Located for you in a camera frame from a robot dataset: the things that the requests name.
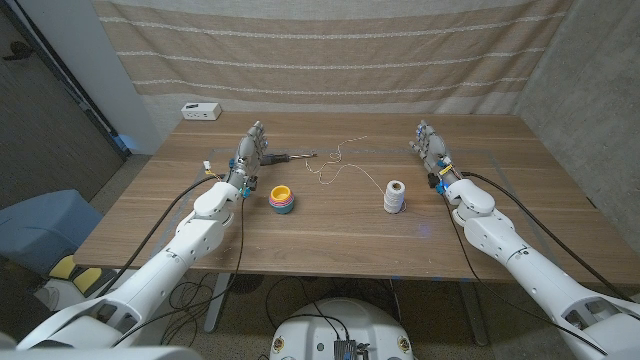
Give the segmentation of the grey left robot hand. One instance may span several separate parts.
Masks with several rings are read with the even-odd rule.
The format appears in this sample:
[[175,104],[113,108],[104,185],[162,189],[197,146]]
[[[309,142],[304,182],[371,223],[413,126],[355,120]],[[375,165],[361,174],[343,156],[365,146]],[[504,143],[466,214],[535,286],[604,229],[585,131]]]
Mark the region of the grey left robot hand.
[[254,191],[257,173],[266,149],[264,126],[260,121],[256,121],[238,144],[227,182],[241,192],[246,188]]

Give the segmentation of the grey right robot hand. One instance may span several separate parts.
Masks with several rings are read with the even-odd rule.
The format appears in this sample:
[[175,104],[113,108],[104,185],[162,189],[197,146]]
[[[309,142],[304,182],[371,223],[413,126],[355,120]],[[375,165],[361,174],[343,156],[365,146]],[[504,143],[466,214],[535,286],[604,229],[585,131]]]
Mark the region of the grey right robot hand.
[[415,139],[409,142],[409,146],[422,160],[429,186],[438,193],[442,194],[461,179],[442,137],[425,120],[417,125]]

